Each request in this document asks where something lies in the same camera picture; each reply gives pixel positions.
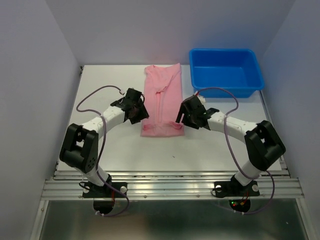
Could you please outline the pink t-shirt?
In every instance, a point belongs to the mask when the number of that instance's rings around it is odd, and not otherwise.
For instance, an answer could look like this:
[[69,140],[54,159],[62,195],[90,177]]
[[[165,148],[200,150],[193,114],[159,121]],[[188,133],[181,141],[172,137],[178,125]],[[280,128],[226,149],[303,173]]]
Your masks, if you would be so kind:
[[144,73],[144,106],[149,117],[142,121],[141,136],[184,136],[183,125],[176,122],[183,101],[181,64],[149,65]]

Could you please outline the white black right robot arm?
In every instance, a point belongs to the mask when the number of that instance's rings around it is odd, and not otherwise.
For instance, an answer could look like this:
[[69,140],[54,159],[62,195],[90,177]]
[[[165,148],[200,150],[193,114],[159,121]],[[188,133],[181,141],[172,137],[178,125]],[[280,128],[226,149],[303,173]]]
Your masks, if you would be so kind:
[[[286,147],[269,121],[244,121],[229,116],[231,112],[206,109],[199,97],[192,95],[181,103],[176,122],[193,129],[205,128],[224,134],[231,157],[238,168],[238,172],[229,181],[230,189],[233,194],[242,195],[251,182],[284,155]],[[243,166],[236,160],[229,137],[245,144],[248,160]]]

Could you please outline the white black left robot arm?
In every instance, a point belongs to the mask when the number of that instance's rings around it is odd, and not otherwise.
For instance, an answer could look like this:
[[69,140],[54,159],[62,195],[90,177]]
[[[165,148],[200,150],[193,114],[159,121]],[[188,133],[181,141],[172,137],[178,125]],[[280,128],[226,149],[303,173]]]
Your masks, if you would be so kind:
[[[82,103],[89,97],[105,88],[114,88],[122,98],[110,104],[104,111],[95,109],[80,109]],[[100,197],[106,197],[115,190],[111,176],[100,167],[100,159],[105,148],[108,131],[130,121],[132,125],[149,118],[145,107],[145,96],[142,92],[128,88],[126,92],[114,85],[106,85],[90,93],[77,106],[79,113],[95,113],[97,117],[83,123],[72,123],[68,126],[59,159],[76,169],[94,185],[94,191]]]

